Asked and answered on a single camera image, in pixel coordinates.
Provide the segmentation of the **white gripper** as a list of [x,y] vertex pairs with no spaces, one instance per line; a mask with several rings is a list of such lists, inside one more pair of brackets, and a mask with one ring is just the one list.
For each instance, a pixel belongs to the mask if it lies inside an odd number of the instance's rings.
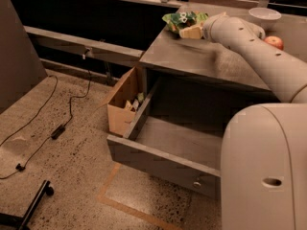
[[210,16],[202,26],[194,25],[179,31],[181,38],[202,39],[211,42],[227,43],[243,39],[264,39],[266,33],[263,28],[246,20],[221,12]]

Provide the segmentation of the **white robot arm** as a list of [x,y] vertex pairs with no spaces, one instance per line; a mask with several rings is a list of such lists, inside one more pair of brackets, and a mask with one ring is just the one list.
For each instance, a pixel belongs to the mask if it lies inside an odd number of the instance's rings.
[[233,116],[221,154],[223,230],[307,230],[307,63],[220,13],[180,31],[239,54],[277,97]]

